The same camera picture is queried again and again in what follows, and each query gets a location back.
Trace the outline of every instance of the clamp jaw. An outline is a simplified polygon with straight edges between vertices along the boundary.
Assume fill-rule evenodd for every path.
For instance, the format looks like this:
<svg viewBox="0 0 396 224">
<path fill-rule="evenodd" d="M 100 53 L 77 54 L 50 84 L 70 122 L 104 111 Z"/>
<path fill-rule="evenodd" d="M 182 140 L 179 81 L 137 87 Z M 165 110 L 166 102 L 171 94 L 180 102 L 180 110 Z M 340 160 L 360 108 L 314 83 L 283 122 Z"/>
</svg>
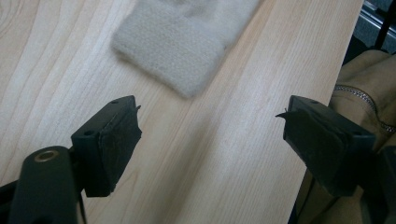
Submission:
<svg viewBox="0 0 396 224">
<path fill-rule="evenodd" d="M 0 188 L 0 223 L 86 223 L 81 191 L 106 197 L 141 137 L 134 97 L 108 103 L 72 136 L 73 146 L 28 156 L 20 179 Z"/>
<path fill-rule="evenodd" d="M 291 96 L 283 138 L 334 197 L 364 189 L 365 223 L 396 223 L 396 146 L 372 151 L 375 136 L 326 105 Z"/>
</svg>

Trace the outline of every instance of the white knit fabric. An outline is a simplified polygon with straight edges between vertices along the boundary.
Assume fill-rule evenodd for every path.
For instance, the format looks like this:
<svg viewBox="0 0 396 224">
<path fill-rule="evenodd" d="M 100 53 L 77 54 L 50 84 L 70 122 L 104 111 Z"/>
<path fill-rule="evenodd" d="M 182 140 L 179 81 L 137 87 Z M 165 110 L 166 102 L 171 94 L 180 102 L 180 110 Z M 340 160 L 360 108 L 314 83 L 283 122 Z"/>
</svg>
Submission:
<svg viewBox="0 0 396 224">
<path fill-rule="evenodd" d="M 259 0 L 140 0 L 113 48 L 184 97 L 212 79 Z"/>
</svg>

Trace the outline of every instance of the wood grain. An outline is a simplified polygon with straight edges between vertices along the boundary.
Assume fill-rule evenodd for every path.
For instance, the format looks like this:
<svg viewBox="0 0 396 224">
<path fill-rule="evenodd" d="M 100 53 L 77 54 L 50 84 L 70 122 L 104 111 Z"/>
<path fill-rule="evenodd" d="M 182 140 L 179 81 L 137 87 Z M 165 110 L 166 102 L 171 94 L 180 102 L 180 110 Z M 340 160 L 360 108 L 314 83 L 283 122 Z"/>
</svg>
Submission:
<svg viewBox="0 0 396 224">
<path fill-rule="evenodd" d="M 282 140 L 292 94 L 329 102 L 362 1 L 265 0 L 204 93 L 180 98 L 109 47 L 134 0 L 0 2 L 0 184 L 112 99 L 143 131 L 90 223 L 287 223 L 304 165 Z"/>
</svg>

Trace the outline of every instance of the tan fabric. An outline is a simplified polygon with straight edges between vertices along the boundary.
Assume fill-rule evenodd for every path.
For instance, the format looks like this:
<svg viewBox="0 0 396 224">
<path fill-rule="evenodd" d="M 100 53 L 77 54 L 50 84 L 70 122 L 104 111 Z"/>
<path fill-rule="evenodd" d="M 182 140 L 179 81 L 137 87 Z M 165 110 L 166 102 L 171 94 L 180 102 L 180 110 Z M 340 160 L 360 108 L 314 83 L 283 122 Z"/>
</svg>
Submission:
<svg viewBox="0 0 396 224">
<path fill-rule="evenodd" d="M 396 56 L 379 50 L 366 51 L 343 66 L 336 85 L 367 93 L 375 102 L 376 111 L 350 91 L 334 91 L 329 107 L 374 133 L 375 151 L 384 146 L 396 146 L 396 134 L 386 130 L 383 125 L 396 126 Z M 296 202 L 297 214 L 300 213 L 299 224 L 362 223 L 362 189 L 358 188 L 352 197 L 339 199 L 319 186 L 314 186 L 307 194 L 310 174 L 307 172 L 305 175 L 308 177 L 303 181 Z"/>
</svg>

